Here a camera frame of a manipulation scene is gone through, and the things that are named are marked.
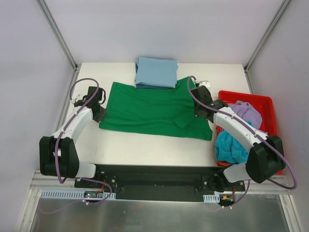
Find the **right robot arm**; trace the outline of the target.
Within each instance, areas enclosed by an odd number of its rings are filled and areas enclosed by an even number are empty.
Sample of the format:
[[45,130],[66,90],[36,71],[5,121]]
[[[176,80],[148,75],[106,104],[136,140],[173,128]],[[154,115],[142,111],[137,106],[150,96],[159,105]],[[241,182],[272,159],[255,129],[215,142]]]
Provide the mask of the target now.
[[249,125],[224,101],[214,101],[205,86],[188,88],[188,91],[195,101],[195,114],[228,132],[248,152],[246,162],[230,165],[217,178],[217,185],[221,190],[227,191],[235,182],[242,180],[263,183],[286,167],[282,141],[278,136],[268,136]]

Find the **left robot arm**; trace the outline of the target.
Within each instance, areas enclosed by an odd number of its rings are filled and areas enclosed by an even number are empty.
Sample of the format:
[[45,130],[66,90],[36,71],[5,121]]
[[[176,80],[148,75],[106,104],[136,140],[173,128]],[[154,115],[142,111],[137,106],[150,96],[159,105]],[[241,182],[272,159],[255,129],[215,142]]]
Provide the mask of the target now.
[[96,172],[96,165],[79,160],[75,143],[91,122],[100,123],[106,109],[100,101],[106,100],[106,92],[100,87],[89,87],[88,92],[73,106],[73,111],[62,127],[51,136],[44,136],[39,142],[40,172],[46,176],[60,178],[85,178],[91,188],[101,185],[102,176]]

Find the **green t-shirt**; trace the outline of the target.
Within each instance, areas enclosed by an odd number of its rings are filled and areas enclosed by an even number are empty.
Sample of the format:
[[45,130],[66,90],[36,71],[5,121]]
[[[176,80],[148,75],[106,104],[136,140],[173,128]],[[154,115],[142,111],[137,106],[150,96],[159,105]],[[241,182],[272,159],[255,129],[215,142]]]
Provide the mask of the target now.
[[114,82],[99,128],[210,141],[208,121],[194,112],[194,100],[188,91],[194,86],[190,77],[178,80],[171,90],[139,89]]

